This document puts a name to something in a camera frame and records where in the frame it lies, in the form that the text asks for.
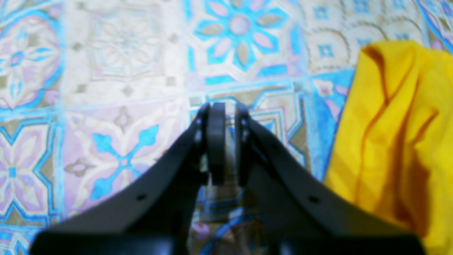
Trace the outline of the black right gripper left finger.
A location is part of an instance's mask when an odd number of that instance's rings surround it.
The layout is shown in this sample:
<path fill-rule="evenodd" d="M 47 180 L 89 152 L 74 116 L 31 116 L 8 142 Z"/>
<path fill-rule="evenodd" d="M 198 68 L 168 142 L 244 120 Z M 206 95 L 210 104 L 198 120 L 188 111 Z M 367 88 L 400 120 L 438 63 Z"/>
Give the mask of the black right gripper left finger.
<path fill-rule="evenodd" d="M 199 190 L 225 181 L 225 104 L 203 105 L 189 128 L 129 187 L 41 231 L 31 255 L 187 255 Z"/>

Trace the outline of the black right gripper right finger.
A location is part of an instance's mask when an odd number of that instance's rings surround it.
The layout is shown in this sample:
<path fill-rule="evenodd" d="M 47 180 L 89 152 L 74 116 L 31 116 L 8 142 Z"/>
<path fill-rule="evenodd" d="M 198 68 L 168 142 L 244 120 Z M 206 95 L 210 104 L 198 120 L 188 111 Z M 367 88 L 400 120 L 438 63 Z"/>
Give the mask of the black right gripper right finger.
<path fill-rule="evenodd" d="M 336 195 L 236 104 L 239 185 L 256 197 L 267 255 L 424 255 L 414 233 Z"/>

